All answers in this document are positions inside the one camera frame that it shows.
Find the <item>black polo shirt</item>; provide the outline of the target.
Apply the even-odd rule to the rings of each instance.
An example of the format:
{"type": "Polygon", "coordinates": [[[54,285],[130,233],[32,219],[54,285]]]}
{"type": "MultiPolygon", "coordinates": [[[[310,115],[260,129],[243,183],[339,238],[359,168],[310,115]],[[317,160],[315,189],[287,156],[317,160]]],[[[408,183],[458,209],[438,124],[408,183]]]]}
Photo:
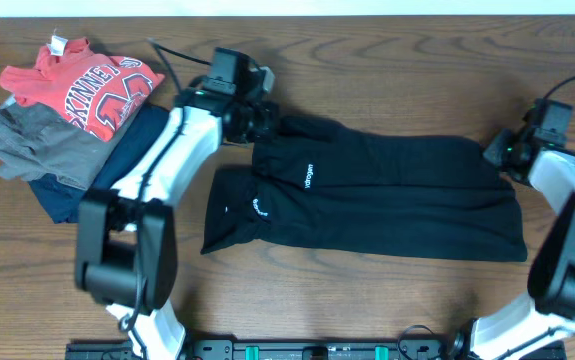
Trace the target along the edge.
{"type": "Polygon", "coordinates": [[[290,116],[248,166],[215,172],[202,250],[312,249],[522,262],[513,187],[460,136],[386,136],[290,116]]]}

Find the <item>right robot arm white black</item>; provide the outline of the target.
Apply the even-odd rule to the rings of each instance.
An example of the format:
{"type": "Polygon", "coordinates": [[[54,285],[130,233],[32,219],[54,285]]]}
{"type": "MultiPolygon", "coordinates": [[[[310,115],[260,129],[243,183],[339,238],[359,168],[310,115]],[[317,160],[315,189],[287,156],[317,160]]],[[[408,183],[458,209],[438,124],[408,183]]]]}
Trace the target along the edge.
{"type": "Polygon", "coordinates": [[[540,192],[557,219],[532,263],[526,292],[465,325],[451,359],[521,359],[575,336],[575,153],[540,135],[504,129],[483,156],[540,192]]]}

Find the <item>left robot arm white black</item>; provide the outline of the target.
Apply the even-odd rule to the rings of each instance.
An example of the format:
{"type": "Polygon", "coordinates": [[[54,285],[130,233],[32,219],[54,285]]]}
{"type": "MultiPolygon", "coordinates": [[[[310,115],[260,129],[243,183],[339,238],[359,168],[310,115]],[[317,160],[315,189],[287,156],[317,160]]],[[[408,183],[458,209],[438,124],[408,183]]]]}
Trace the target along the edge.
{"type": "Polygon", "coordinates": [[[79,205],[74,281],[116,318],[137,359],[178,359],[186,330],[170,295],[178,269],[174,210],[203,163],[225,142],[266,140],[278,106],[189,88],[138,164],[79,205]]]}

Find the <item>red printed t-shirt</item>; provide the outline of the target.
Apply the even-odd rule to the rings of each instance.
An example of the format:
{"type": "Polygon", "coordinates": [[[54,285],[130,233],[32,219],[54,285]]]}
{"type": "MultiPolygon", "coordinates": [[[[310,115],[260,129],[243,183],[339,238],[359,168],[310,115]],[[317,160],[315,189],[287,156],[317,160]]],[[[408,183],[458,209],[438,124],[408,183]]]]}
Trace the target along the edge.
{"type": "Polygon", "coordinates": [[[163,80],[138,59],[92,51],[83,37],[56,38],[42,46],[31,68],[5,67],[0,86],[19,105],[46,105],[107,142],[163,80]]]}

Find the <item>navy blue folded shirt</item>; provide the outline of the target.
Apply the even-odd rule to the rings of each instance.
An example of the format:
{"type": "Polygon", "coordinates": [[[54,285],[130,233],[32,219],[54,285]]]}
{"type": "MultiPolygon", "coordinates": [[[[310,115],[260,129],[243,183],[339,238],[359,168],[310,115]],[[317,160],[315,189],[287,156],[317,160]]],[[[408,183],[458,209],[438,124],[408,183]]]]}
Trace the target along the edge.
{"type": "MultiPolygon", "coordinates": [[[[116,181],[127,175],[162,133],[168,116],[167,109],[145,103],[108,156],[91,187],[110,189],[116,181]]],[[[79,221],[78,208],[85,190],[60,183],[54,174],[29,181],[28,186],[55,224],[79,221]]]]}

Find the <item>grey folded shirt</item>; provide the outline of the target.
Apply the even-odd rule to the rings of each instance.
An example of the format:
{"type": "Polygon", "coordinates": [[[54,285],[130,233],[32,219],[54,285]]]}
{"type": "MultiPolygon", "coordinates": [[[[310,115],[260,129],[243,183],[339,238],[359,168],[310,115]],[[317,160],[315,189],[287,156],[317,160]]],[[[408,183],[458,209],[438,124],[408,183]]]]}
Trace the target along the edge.
{"type": "Polygon", "coordinates": [[[10,97],[0,106],[0,177],[33,181],[52,174],[64,185],[85,190],[134,118],[104,142],[46,105],[22,107],[10,97]]]}

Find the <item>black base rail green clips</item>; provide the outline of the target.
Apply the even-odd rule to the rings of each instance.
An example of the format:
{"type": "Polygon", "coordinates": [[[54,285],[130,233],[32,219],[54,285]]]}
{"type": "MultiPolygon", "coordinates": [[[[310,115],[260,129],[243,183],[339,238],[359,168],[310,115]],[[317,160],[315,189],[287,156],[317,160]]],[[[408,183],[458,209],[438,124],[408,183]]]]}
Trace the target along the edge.
{"type": "MultiPolygon", "coordinates": [[[[232,339],[203,339],[183,345],[176,359],[186,360],[402,360],[448,359],[446,346],[437,336],[413,335],[396,342],[243,342],[232,339]]],[[[144,359],[132,351],[131,341],[69,343],[66,360],[144,359]]],[[[535,350],[520,359],[566,360],[562,341],[535,350]]]]}

